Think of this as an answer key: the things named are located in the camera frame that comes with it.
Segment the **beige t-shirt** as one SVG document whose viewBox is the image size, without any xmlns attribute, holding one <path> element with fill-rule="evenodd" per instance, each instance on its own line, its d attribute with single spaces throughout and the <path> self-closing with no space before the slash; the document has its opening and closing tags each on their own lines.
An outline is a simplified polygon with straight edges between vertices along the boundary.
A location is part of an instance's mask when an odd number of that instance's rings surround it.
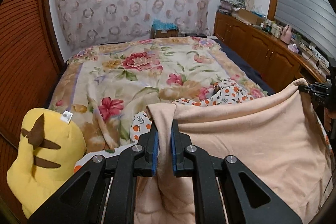
<svg viewBox="0 0 336 224">
<path fill-rule="evenodd" d="M 138 180 L 135 223 L 194 223 L 193 184 L 173 175 L 170 130 L 173 121 L 194 145 L 210 155 L 236 156 L 302 219 L 310 222 L 329 195 L 334 155 L 311 98 L 298 91 L 304 79 L 267 97 L 156 103 L 137 113 L 133 141 L 158 129 L 156 175 Z"/>
</svg>

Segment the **cardboard box with blue items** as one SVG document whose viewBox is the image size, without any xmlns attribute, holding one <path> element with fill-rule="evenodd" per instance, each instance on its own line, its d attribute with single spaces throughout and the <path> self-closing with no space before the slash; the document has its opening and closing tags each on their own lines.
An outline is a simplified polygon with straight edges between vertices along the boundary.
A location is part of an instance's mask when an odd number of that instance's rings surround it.
<svg viewBox="0 0 336 224">
<path fill-rule="evenodd" d="M 177 37 L 179 29 L 174 23 L 161 22 L 158 19 L 153 20 L 150 32 L 150 38 L 170 38 Z"/>
</svg>

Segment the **brown louvered wardrobe door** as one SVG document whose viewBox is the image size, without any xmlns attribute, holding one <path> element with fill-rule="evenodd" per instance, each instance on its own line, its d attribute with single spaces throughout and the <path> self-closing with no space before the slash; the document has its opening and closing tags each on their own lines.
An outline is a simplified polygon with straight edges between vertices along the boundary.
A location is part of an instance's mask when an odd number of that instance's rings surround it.
<svg viewBox="0 0 336 224">
<path fill-rule="evenodd" d="M 1 223 L 26 223 L 6 174 L 24 115 L 49 104 L 64 69 L 49 0 L 1 0 Z"/>
</svg>

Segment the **orange print grey blanket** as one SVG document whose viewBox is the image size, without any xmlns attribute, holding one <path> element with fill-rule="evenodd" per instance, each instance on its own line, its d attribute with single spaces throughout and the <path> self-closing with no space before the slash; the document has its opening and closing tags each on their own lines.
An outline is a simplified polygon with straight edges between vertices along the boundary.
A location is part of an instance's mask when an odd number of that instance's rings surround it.
<svg viewBox="0 0 336 224">
<path fill-rule="evenodd" d="M 253 100 L 252 95 L 245 89 L 242 89 L 238 83 L 232 79 L 225 79 L 219 83 L 213 84 L 213 86 L 209 88 L 201 88 L 201 91 L 202 100 L 200 102 L 186 98 L 178 99 L 175 102 L 181 105 L 208 107 L 218 105 L 220 103 L 225 105 L 235 105 Z M 114 149 L 105 149 L 102 151 L 87 153 L 83 158 L 76 162 L 74 172 L 77 172 L 84 164 L 96 155 L 102 155 L 106 159 L 120 155 L 122 151 L 137 144 L 139 137 L 150 131 L 151 124 L 152 121 L 147 116 L 146 112 L 141 111 L 135 114 L 129 129 L 129 144 L 121 145 L 120 147 Z"/>
</svg>

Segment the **yellow plush toy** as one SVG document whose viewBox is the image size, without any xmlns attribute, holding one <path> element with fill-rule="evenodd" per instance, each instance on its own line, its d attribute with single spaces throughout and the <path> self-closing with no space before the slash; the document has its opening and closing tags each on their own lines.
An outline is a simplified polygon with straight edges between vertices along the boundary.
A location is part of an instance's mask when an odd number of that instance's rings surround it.
<svg viewBox="0 0 336 224">
<path fill-rule="evenodd" d="M 71 116 L 34 108 L 23 118 L 18 155 L 6 180 L 26 218 L 73 175 L 84 156 L 84 136 Z"/>
</svg>

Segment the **floral bed quilt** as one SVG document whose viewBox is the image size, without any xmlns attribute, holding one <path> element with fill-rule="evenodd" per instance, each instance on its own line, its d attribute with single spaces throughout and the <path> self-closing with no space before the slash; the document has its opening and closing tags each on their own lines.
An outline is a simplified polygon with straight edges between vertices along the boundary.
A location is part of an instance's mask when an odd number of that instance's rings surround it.
<svg viewBox="0 0 336 224">
<path fill-rule="evenodd" d="M 186 98 L 232 79 L 253 99 L 268 95 L 209 38 L 162 38 L 105 44 L 72 56 L 50 103 L 70 111 L 88 152 L 130 143 L 135 114 L 147 105 Z"/>
</svg>

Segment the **pink kettle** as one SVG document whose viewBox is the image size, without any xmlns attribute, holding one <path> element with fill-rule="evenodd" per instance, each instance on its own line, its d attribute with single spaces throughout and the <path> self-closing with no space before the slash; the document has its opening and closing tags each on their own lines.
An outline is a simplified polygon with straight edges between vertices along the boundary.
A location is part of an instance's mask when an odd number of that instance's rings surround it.
<svg viewBox="0 0 336 224">
<path fill-rule="evenodd" d="M 291 42 L 291 26 L 286 25 L 281 33 L 280 40 L 286 44 L 290 44 Z"/>
</svg>

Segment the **dark navy bed sheet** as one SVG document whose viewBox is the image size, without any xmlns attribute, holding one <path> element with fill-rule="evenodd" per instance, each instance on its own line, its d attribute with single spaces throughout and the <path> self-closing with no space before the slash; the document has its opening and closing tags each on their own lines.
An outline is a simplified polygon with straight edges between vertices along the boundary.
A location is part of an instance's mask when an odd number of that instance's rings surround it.
<svg viewBox="0 0 336 224">
<path fill-rule="evenodd" d="M 221 40 L 214 39 L 216 43 L 221 46 L 221 51 L 224 52 L 229 59 L 231 59 L 242 71 L 245 72 L 247 77 L 253 82 L 258 84 L 263 91 L 266 91 L 268 95 L 275 94 L 274 90 L 270 88 L 261 78 L 260 73 L 254 70 L 244 59 L 242 59 L 235 51 L 226 46 Z"/>
</svg>

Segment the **open cardboard box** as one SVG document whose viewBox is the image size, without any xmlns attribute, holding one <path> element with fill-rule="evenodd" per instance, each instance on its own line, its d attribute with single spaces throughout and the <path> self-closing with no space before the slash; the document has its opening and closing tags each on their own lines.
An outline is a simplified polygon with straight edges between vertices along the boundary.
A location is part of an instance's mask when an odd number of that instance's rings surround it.
<svg viewBox="0 0 336 224">
<path fill-rule="evenodd" d="M 245 9 L 239 9 L 238 11 L 234 11 L 232 16 L 241 22 L 248 25 L 257 25 L 259 26 L 262 22 L 264 22 L 264 18 L 257 16 L 253 12 L 250 12 Z"/>
</svg>

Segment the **stack of folded cloths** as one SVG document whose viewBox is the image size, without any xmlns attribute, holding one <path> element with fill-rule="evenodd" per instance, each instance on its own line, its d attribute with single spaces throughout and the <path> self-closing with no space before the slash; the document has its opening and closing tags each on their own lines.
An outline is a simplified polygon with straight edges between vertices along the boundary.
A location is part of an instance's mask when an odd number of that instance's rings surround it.
<svg viewBox="0 0 336 224">
<path fill-rule="evenodd" d="M 220 0 L 218 10 L 232 14 L 233 12 L 245 9 L 245 3 L 241 3 L 233 0 Z"/>
</svg>

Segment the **long wooden cabinet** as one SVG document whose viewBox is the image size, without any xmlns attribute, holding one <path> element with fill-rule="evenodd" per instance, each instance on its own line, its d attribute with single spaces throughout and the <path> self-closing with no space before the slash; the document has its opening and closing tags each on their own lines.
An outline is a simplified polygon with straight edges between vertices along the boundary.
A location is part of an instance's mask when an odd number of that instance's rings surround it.
<svg viewBox="0 0 336 224">
<path fill-rule="evenodd" d="M 291 52 L 284 42 L 232 16 L 217 12 L 214 34 L 258 71 L 275 92 L 301 77 L 310 84 L 326 81 L 309 61 Z"/>
</svg>

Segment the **grey window blind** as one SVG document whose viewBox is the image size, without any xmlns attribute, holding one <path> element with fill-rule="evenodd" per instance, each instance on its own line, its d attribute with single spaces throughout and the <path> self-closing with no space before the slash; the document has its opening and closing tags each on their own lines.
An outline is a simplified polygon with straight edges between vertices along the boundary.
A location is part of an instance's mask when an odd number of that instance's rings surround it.
<svg viewBox="0 0 336 224">
<path fill-rule="evenodd" d="M 275 18 L 335 57 L 335 12 L 328 0 L 278 0 Z"/>
</svg>

